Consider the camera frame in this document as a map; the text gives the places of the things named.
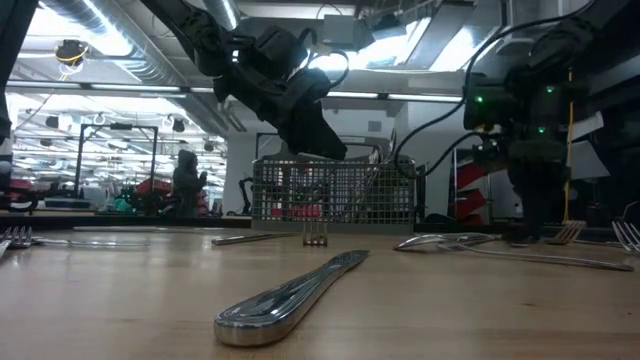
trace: metal frame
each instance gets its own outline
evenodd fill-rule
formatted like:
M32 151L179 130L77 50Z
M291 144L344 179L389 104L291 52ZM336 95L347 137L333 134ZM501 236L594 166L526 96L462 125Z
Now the metal frame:
M85 139L84 131L87 128L95 128L96 131L89 134L89 136ZM130 125L130 124L120 124L120 123L109 124L109 125L82 124L80 125L80 139L78 140L78 159L76 161L76 177L74 181L75 188L73 190L75 198L78 198L80 196L80 171L81 171L81 165L82 165L82 149L84 148L84 143L89 141L93 137L93 135L95 135L98 131L100 131L100 129L103 129L103 128L109 128L111 130L129 130L129 131L133 129L139 129L143 133L144 133L143 131L144 129L153 130L153 141L149 139L153 144L153 149L151 153L151 175L149 176L151 180L151 191L153 191L153 188L155 185L153 180L156 174L156 148L158 145L158 127L157 126L140 126L140 125Z

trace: black robotic arm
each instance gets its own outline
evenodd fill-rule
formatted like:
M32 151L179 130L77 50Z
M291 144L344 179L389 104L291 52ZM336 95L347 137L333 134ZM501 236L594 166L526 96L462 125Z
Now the black robotic arm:
M174 33L198 69L213 78L218 101L238 99L273 125L293 153L344 159L347 148L324 120L320 102L337 84L319 69L296 71L310 57L307 34L296 37L273 26L256 39L225 30L183 0L141 1ZM307 33L315 43L313 30Z
M506 80L471 75L466 84L464 126L500 131L474 147L476 162L488 171L507 167L522 198L526 227L515 241L539 238L549 206L561 198L570 177L567 137L572 103L588 95L586 79L571 67L623 13L638 11L637 0L591 0L558 22L533 46L528 60L510 69Z

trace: ceiling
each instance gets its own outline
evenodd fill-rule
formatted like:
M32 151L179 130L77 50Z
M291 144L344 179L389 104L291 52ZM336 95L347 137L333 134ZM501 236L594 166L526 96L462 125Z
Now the ceiling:
M52 1L62 0L47 0L43 3ZM203 8L207 5L205 3L214 1L223 0L191 0L196 6ZM447 1L449 3L446 6L456 2ZM466 5L470 3L465 0L457 1ZM95 33L89 32L82 22L74 23L46 6L38 9L12 73L13 79L147 84L148 81L143 82L139 76L134 76L135 71L127 67L131 65L131 61L127 62L122 57L130 55L133 43L144 45L143 51L135 56L153 55L153 64L160 64L163 71L173 74L154 85L211 86L211 79L197 70L175 36L139 0L80 0L74 4L83 2L99 4L98 7L108 9L109 13L100 18L103 21L126 26L107 27L108 31L104 36L110 37L105 42L102 41L104 39L97 38ZM346 16L358 14L362 21L374 22L372 19L377 19L382 14L402 10L398 18L405 23L407 34L379 40L357 53L348 52L351 72L336 90L457 96L462 83L462 73L459 70L464 68L478 46L499 29L500 1L478 0L475 8L464 11L459 18L455 17L458 15L451 14L448 15L450 18L444 18L445 5L441 5L441 2L442 0L338 0L328 5L313 0L238 0L232 5L237 6L242 14L239 29L254 36L273 24L285 27L295 34L305 27L318 29L323 34L325 15L339 12ZM449 20L455 20L457 25L451 25ZM439 23L449 25L442 27ZM434 43L434 37L442 43L439 48L425 43L428 39ZM78 68L71 69L61 65L53 56L53 51L64 39L87 42L95 52L92 50ZM334 78L339 76L346 65L342 58L333 56L320 58L311 64ZM202 158L200 164L203 170L207 169L215 174L216 178L211 186L217 187L224 182L224 138L237 132L273 131L270 125L259 122L251 111L233 101L234 99L231 110L222 110L213 94L189 95L188 99L182 99L143 92L66 94L20 89L11 91L11 106L18 118L16 134L19 140L15 145L19 151L17 163L22 164L19 165L21 175L29 178L49 174L47 171L57 171L56 175L65 176L75 173L74 159L77 156L80 124L108 125L121 122L158 127L160 145L157 148L159 162L156 171L160 176L171 175L174 161L172 155L181 148L187 148L196 151ZM347 135L366 133L370 119L393 122L395 114L404 106L401 102L355 99L327 99L323 105L326 109L325 117L331 126L339 134ZM64 125L55 129L47 127L46 120L50 116L59 117L60 123ZM172 130L171 123L176 119L184 119L184 132ZM94 176L95 174L102 176L103 173L109 178L111 173L117 175L118 180L126 180L135 177L136 173L148 173L151 145L148 141L140 140L146 140L151 135L110 129L102 129L100 134L84 145L83 150L89 155L83 160L83 174L85 170L87 173L83 178L93 179L99 177ZM53 145L43 146L41 141L45 137L53 140ZM107 144L109 139L115 141L126 137L135 138L139 142L131 142L126 150L114 150L113 146ZM204 151L206 141L214 143L215 149L212 152ZM114 161L104 161L108 156L102 153L117 153L122 156ZM61 163L33 163L40 159Z

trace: wooden table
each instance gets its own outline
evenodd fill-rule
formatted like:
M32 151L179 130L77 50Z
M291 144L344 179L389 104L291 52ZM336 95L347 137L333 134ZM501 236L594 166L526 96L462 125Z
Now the wooden table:
M397 253L398 237L331 235L329 248L297 237L217 248L195 234L50 237L150 246L5 254L2 360L640 358L640 272ZM216 342L218 312L351 249L372 253L283 341ZM634 261L619 249L551 250Z

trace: fork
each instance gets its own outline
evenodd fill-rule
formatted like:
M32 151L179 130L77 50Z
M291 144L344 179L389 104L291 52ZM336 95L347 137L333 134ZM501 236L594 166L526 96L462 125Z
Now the fork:
M580 236L580 233L585 227L587 227L586 221L569 220L553 239L547 240L547 244L569 245Z
M613 221L611 225L620 245L630 254L640 254L640 232L635 225L624 220Z

